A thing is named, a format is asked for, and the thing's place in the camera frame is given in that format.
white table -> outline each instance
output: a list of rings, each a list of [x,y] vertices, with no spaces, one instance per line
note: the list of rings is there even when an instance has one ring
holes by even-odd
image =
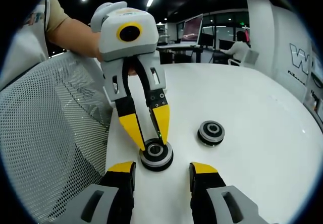
[[[316,185],[323,135],[307,109],[286,89],[255,70],[213,64],[165,65],[171,109],[168,141],[174,161],[164,172],[146,170],[138,147],[114,111],[106,168],[136,161],[131,223],[193,223],[189,163],[210,164],[227,185],[257,203],[269,223],[289,222]],[[137,76],[129,86],[145,139],[155,136]],[[226,135],[215,148],[196,138],[200,124],[214,120]]]

camera lens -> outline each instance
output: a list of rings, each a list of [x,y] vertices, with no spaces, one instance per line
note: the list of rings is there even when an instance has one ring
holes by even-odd
[[[120,39],[126,42],[136,40],[140,35],[140,30],[135,26],[127,26],[120,32]]]

human arm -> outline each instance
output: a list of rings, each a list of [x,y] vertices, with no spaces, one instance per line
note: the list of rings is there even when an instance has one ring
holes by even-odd
[[[237,52],[237,49],[238,49],[238,43],[235,42],[229,50],[220,49],[220,51],[228,55],[233,55]]]
[[[93,33],[87,25],[67,16],[58,0],[50,0],[46,35],[53,44],[102,62],[98,50],[100,33]]]

computer monitor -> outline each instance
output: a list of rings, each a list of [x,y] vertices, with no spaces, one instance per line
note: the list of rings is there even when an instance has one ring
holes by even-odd
[[[234,41],[227,41],[227,40],[219,39],[219,49],[229,50],[233,44],[234,44]]]
[[[213,39],[214,39],[213,35],[206,34],[206,33],[202,32],[200,34],[198,44],[203,45],[203,46],[212,46],[213,47]]]
[[[202,26],[203,15],[185,21],[181,43],[197,44]]]

metal bearing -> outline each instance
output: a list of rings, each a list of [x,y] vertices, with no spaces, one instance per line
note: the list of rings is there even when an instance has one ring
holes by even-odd
[[[198,138],[206,145],[215,147],[223,141],[225,130],[215,121],[203,122],[197,131]]]
[[[159,172],[172,164],[174,154],[169,143],[164,145],[160,139],[153,138],[145,142],[145,148],[145,151],[139,151],[139,155],[146,169]]]

